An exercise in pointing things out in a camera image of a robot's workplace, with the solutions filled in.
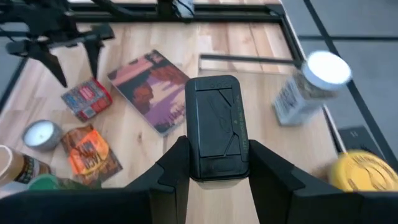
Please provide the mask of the wooden shelf with black frame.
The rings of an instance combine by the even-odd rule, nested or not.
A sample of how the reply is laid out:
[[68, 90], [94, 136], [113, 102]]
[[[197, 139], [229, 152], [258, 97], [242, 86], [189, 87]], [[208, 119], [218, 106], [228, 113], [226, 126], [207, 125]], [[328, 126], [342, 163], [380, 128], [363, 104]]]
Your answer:
[[[235, 76], [243, 93], [248, 135], [295, 166], [325, 179], [327, 167], [337, 158], [330, 116], [319, 111], [302, 126], [282, 127], [272, 102], [294, 70], [293, 65], [255, 62], [255, 53], [246, 54], [250, 62], [198, 60], [185, 65], [185, 57], [166, 55], [190, 77], [230, 74]], [[190, 181], [186, 224], [260, 224], [248, 179], [219, 186]]]

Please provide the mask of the book with purple landscape cover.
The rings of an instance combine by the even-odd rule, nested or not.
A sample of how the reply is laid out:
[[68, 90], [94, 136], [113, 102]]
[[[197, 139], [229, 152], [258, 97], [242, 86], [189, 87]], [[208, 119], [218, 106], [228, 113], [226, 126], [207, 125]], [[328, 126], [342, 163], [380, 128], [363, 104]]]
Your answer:
[[184, 121], [190, 77], [159, 51], [119, 67], [108, 79], [159, 134], [168, 134]]

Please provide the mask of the blue patterned candle tin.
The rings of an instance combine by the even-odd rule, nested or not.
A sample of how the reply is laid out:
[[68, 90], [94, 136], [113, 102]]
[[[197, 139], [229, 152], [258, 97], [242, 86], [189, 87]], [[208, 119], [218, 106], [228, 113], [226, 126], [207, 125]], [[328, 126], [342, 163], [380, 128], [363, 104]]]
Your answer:
[[53, 151], [62, 138], [63, 131], [56, 123], [40, 119], [25, 128], [22, 134], [24, 144], [35, 151]]

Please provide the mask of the silver-lid bagel seasoning jar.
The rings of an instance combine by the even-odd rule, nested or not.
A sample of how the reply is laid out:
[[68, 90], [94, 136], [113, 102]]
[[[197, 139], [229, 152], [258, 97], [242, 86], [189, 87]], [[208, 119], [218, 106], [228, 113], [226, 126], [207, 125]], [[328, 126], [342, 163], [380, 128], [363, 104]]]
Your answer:
[[351, 68], [341, 57], [325, 50], [312, 52], [273, 102], [279, 124], [305, 123], [351, 80]]

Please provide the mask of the green-lid oregano jar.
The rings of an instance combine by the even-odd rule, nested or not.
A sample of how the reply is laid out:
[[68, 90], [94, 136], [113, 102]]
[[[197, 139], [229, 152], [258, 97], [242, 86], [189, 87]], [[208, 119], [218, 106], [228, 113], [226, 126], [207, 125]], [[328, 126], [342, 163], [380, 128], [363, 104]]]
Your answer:
[[101, 188], [100, 182], [85, 185], [75, 180], [57, 177], [51, 174], [39, 175], [28, 183], [29, 190], [88, 190]]

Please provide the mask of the black metal table frame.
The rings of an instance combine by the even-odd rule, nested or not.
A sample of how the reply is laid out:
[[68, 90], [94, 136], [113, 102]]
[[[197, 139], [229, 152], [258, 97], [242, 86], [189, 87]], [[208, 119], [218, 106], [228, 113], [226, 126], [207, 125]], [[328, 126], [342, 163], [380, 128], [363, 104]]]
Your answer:
[[278, 63], [300, 67], [304, 56], [289, 24], [281, 3], [267, 4], [195, 4], [192, 18], [178, 17], [173, 0], [157, 0], [156, 3], [114, 3], [110, 0], [90, 0], [70, 4], [81, 23], [133, 23], [133, 22], [206, 22], [206, 23], [270, 23], [277, 24], [287, 43], [291, 59], [244, 57], [236, 55], [203, 54], [208, 60]]

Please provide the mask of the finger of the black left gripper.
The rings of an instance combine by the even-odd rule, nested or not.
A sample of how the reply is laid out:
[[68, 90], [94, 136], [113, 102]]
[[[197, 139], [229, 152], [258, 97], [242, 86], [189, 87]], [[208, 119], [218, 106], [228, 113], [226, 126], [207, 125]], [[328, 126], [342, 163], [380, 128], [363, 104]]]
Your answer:
[[64, 88], [68, 86], [58, 58], [47, 49], [31, 49], [29, 50], [29, 57], [40, 61], [47, 67]]
[[98, 73], [98, 59], [101, 48], [104, 46], [100, 39], [88, 39], [83, 42], [87, 57], [90, 63], [90, 68], [94, 79], [97, 79]]

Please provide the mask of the dark green rectangular tin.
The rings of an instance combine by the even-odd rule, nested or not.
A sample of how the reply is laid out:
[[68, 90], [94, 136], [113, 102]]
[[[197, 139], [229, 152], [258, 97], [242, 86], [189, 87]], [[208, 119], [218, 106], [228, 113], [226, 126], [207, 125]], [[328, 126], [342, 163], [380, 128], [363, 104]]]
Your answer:
[[249, 175], [249, 140], [239, 80], [196, 77], [185, 85], [190, 177], [203, 189], [230, 188]]

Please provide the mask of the red rectangular tin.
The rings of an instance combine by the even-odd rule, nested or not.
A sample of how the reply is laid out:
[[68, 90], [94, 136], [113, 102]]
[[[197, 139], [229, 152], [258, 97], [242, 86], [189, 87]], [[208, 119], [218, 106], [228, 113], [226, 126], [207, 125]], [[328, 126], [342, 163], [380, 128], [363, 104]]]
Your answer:
[[68, 90], [61, 99], [81, 122], [95, 117], [113, 102], [106, 88], [94, 78]]

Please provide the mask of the orange spice packet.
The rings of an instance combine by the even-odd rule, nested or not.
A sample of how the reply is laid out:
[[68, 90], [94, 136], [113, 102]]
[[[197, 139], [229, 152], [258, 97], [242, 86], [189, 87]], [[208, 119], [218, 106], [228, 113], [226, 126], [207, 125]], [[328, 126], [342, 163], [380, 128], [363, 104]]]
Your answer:
[[74, 178], [90, 187], [100, 187], [123, 169], [109, 144], [89, 124], [71, 129], [61, 139]]

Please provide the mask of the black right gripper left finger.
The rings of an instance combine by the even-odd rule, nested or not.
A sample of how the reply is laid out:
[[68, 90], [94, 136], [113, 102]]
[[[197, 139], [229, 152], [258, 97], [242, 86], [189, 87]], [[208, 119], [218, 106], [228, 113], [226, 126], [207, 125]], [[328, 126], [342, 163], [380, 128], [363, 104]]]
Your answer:
[[131, 191], [127, 217], [130, 224], [185, 224], [189, 192], [189, 149], [186, 136], [146, 172], [128, 184]]

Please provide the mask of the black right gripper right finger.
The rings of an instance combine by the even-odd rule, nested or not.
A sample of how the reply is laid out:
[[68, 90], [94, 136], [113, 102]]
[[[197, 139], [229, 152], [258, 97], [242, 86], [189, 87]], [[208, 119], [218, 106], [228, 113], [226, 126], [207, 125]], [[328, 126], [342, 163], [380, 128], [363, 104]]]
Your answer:
[[250, 140], [249, 185], [260, 224], [358, 224], [358, 196], [344, 193]]

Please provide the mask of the beige-lid round spice jar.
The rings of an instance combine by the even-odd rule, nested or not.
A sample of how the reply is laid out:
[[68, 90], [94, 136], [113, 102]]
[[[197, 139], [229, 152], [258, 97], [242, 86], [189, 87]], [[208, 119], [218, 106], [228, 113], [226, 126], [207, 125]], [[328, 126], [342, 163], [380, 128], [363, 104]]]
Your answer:
[[46, 163], [0, 145], [0, 187], [11, 183], [27, 185], [37, 176], [50, 173]]

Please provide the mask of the yellow-lid spice jar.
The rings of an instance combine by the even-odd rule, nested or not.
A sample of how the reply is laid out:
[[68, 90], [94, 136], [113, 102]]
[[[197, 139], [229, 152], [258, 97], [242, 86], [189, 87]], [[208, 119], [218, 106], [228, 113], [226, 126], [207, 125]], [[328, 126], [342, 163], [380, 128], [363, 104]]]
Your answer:
[[330, 167], [328, 181], [345, 192], [398, 192], [395, 170], [380, 157], [363, 150], [341, 153]]

